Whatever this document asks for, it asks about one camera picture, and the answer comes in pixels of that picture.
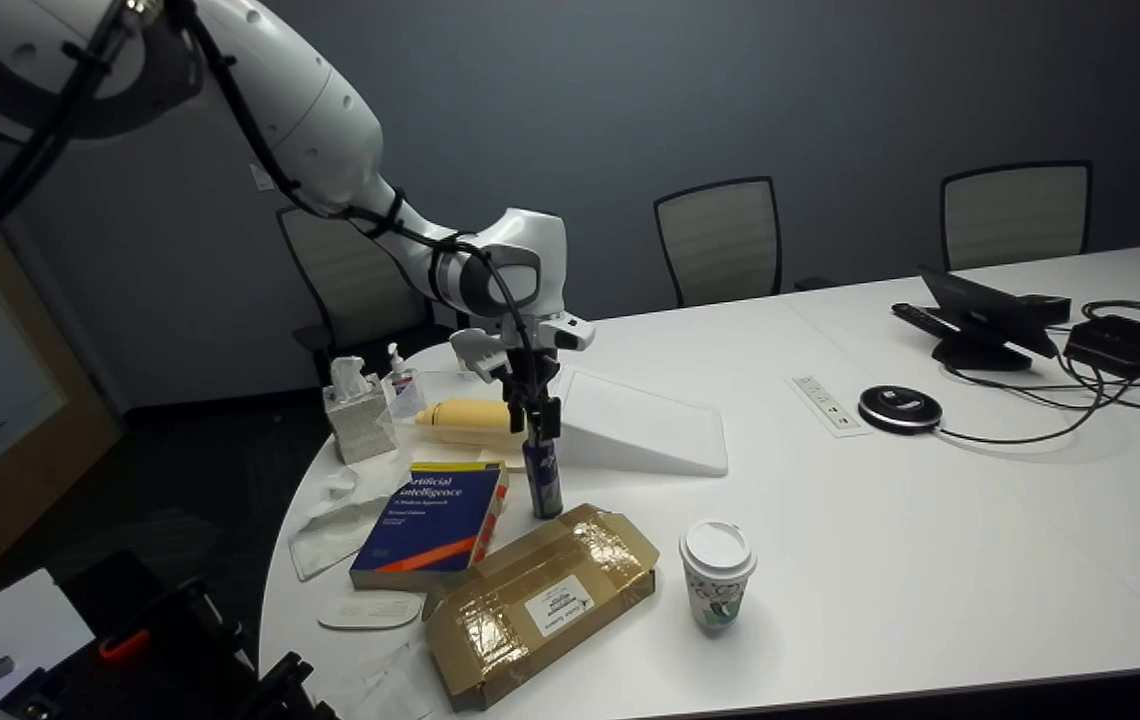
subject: gray chair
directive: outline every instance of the gray chair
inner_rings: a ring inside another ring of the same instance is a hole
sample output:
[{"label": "gray chair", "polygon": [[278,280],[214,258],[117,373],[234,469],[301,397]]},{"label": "gray chair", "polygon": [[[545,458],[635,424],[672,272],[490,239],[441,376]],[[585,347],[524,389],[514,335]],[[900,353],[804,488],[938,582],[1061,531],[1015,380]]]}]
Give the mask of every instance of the gray chair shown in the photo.
[{"label": "gray chair", "polygon": [[779,218],[769,175],[721,178],[651,203],[679,302],[779,290]]},{"label": "gray chair", "polygon": [[285,207],[278,231],[323,312],[323,323],[297,332],[318,380],[329,380],[332,356],[365,356],[371,373],[385,373],[389,345],[406,356],[446,339],[450,328],[433,319],[433,302],[398,264],[352,222]]},{"label": "gray chair", "polygon": [[1007,164],[938,182],[947,266],[1077,257],[1089,243],[1089,164]]}]

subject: gray wall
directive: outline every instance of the gray wall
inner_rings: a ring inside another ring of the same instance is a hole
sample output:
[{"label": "gray wall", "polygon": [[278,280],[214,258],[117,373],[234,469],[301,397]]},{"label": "gray wall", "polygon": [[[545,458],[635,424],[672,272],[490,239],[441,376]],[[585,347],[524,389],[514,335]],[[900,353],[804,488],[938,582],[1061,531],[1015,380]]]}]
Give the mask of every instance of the gray wall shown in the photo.
[{"label": "gray wall", "polygon": [[[938,258],[938,175],[1089,157],[1140,239],[1140,0],[275,0],[458,228],[566,217],[585,317],[672,302],[651,194],[764,173],[787,283]],[[55,167],[16,236],[117,402],[309,384],[317,319],[233,135],[173,114]]]}]

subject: small bottle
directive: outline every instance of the small bottle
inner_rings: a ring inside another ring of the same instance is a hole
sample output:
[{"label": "small bottle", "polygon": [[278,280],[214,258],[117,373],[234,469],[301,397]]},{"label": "small bottle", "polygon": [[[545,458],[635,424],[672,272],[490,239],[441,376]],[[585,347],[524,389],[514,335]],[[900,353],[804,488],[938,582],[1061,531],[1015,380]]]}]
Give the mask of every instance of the small bottle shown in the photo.
[{"label": "small bottle", "polygon": [[393,356],[389,380],[393,380],[393,413],[394,413],[394,420],[419,417],[423,399],[419,399],[419,389],[414,389],[414,373],[398,356],[398,345],[393,345],[389,356]]},{"label": "small bottle", "polygon": [[394,449],[394,420],[377,380],[365,376],[360,356],[332,359],[332,384],[323,389],[323,413],[337,436],[337,455],[360,462]]}]

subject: table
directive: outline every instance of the table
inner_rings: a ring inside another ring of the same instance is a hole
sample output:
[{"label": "table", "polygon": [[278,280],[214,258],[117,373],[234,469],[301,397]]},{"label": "table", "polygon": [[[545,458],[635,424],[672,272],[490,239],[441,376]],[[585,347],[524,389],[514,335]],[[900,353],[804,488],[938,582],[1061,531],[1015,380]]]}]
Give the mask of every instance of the table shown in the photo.
[{"label": "table", "polygon": [[[1003,290],[1140,301],[1140,249],[963,272]],[[661,589],[624,619],[500,700],[487,715],[661,715],[990,687],[1140,667],[1140,413],[1105,407],[1069,438],[961,449],[828,424],[798,376],[855,407],[866,384],[933,390],[947,427],[1027,436],[1069,413],[947,376],[933,339],[889,317],[929,302],[883,280],[716,309],[604,319],[572,369],[723,413],[728,475],[565,469],[566,502],[628,511],[661,554]],[[456,376],[446,353],[412,359]],[[309,469],[301,497],[332,469]],[[258,667],[317,662],[312,697],[345,715],[446,715],[419,628],[337,635],[317,603],[345,567],[297,582],[278,522],[258,615]],[[739,521],[758,572],[739,623],[690,628],[674,541],[695,515]],[[500,541],[533,526],[520,475]]]}]

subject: paper cup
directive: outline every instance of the paper cup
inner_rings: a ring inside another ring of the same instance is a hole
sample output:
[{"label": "paper cup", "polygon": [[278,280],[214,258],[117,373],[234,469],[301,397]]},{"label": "paper cup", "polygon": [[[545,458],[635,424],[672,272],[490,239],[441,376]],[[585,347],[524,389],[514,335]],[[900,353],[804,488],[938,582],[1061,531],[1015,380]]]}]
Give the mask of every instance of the paper cup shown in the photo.
[{"label": "paper cup", "polygon": [[739,526],[728,521],[695,521],[679,543],[688,606],[699,632],[721,635],[742,601],[742,582],[756,572],[756,551],[742,543]]}]

